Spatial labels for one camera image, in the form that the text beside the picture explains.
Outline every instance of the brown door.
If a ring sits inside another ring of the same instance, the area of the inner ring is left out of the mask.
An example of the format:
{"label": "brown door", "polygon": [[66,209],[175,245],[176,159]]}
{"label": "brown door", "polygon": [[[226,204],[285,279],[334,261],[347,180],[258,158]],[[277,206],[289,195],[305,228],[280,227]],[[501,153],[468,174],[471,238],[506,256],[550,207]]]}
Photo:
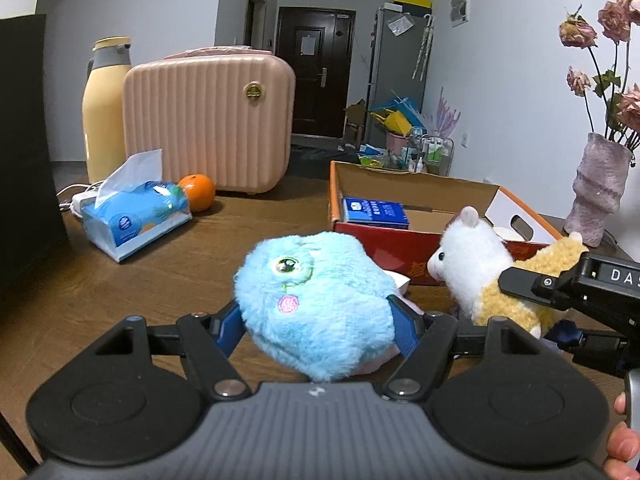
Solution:
{"label": "brown door", "polygon": [[280,8],[276,56],[296,73],[295,134],[342,137],[355,14]]}

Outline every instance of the finger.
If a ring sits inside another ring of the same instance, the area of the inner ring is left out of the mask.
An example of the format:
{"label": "finger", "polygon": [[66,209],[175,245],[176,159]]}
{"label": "finger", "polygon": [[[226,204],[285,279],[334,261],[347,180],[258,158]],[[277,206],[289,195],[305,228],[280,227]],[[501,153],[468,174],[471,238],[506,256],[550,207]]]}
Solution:
{"label": "finger", "polygon": [[620,422],[611,432],[607,453],[613,458],[628,462],[640,452],[640,436]]}
{"label": "finger", "polygon": [[611,457],[604,461],[602,470],[611,480],[640,480],[638,471],[634,471],[624,462]]}
{"label": "finger", "polygon": [[617,414],[626,415],[626,395],[624,392],[616,397],[616,402],[613,403],[613,407]]}

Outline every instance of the black eye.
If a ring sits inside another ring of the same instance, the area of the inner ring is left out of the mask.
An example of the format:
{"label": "black eye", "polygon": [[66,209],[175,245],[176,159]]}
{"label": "black eye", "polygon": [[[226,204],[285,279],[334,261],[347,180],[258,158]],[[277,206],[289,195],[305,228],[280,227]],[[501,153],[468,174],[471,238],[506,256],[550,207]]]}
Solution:
{"label": "black eye", "polygon": [[283,274],[289,274],[296,270],[297,260],[293,258],[283,258],[276,264],[276,270]]}

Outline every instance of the orange fruit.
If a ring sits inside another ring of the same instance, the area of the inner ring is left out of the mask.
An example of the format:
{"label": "orange fruit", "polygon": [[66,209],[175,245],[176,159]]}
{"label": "orange fruit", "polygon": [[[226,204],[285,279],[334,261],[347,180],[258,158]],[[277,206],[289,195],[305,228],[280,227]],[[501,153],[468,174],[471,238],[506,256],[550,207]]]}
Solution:
{"label": "orange fruit", "polygon": [[178,186],[187,196],[192,213],[206,211],[216,198],[216,185],[207,175],[188,175],[178,182]]}

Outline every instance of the bolt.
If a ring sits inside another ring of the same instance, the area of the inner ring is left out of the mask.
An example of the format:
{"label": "bolt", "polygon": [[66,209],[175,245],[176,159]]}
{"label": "bolt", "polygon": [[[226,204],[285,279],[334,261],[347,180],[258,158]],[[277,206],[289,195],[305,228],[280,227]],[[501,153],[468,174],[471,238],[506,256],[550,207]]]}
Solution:
{"label": "bolt", "polygon": [[396,379],[391,381],[389,389],[399,396],[414,395],[420,391],[420,383],[413,379]]}
{"label": "bolt", "polygon": [[246,385],[237,379],[225,379],[213,386],[213,390],[223,397],[237,397],[246,390]]}

